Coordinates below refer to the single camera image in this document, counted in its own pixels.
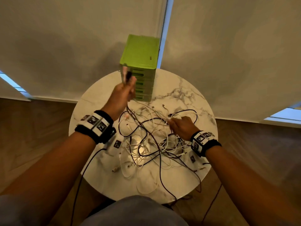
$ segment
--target hand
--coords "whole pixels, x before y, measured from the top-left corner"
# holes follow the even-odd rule
[[[135,97],[136,80],[132,76],[126,85],[123,83],[116,85],[109,100],[101,109],[109,114],[114,121],[122,114],[128,102]]]
[[[181,137],[183,140],[190,141],[192,135],[200,131],[192,122],[190,117],[182,117],[181,119],[171,118],[167,121],[169,128],[173,133]]]

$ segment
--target floor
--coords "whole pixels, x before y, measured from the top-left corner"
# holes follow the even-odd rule
[[[50,101],[23,102],[0,98],[0,191],[68,136],[75,104]],[[301,209],[301,129],[217,120],[219,141],[269,182],[281,187]],[[50,225],[69,225],[79,179]],[[173,209],[189,225],[200,225],[220,186],[211,170],[189,200]],[[83,182],[73,225],[105,199]],[[204,225],[248,225],[222,187]]]

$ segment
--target person's left arm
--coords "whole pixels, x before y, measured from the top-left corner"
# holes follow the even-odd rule
[[[116,120],[134,97],[135,82],[132,77],[128,85],[118,84],[101,110]],[[95,146],[91,137],[74,132],[18,177],[1,195],[20,198],[37,211],[42,224],[47,224],[65,200]]]

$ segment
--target marble table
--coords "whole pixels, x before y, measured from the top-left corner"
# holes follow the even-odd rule
[[[98,80],[82,95],[74,108],[70,120],[69,135],[74,132],[78,121],[83,116],[104,106],[113,88],[120,82],[120,72],[115,71]],[[193,109],[198,114],[196,126],[201,130],[212,132],[218,137],[216,121],[206,99],[192,84],[171,72],[161,69],[156,70],[152,101],[143,103],[166,114]],[[144,107],[135,101],[130,101],[128,106],[134,111],[142,110]],[[187,115],[190,117],[194,116],[191,112],[190,114],[187,112]],[[118,126],[118,121],[115,121],[114,126]],[[90,157],[102,147],[103,144],[98,144]],[[130,178],[125,178],[121,170],[113,173],[104,167],[103,162],[111,159],[110,156],[102,152],[99,153],[101,155],[98,158],[96,156],[92,160],[84,174],[86,181],[98,192],[113,200],[120,200],[132,195],[145,195],[161,204],[174,201],[174,198],[160,183],[158,164],[150,162],[143,166],[137,174]],[[186,156],[184,160],[189,166],[189,157]],[[205,178],[211,168],[210,164],[202,165],[204,162],[208,162],[206,158],[198,158],[198,164],[201,167],[205,167],[196,172],[201,180]],[[177,198],[185,196],[199,184],[196,175],[185,167],[171,167],[168,169],[163,169],[162,167],[161,179],[164,186]]]

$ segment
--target green drawer unit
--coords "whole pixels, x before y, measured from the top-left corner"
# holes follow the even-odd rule
[[[159,53],[160,39],[150,36],[129,35],[126,47],[120,59],[120,73],[126,64],[128,71],[137,78],[136,93],[143,96],[137,100],[150,101]]]

